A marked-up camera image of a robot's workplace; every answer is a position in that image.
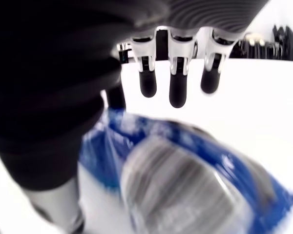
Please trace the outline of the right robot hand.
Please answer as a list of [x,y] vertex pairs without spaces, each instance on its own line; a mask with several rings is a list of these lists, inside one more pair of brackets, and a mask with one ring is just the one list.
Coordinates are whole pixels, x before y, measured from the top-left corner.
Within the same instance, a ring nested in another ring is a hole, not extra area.
[[142,94],[156,93],[156,28],[168,27],[169,101],[182,107],[195,36],[210,27],[201,87],[214,93],[221,66],[264,0],[0,0],[0,158],[45,220],[83,231],[77,161],[104,101],[124,108],[128,40]]

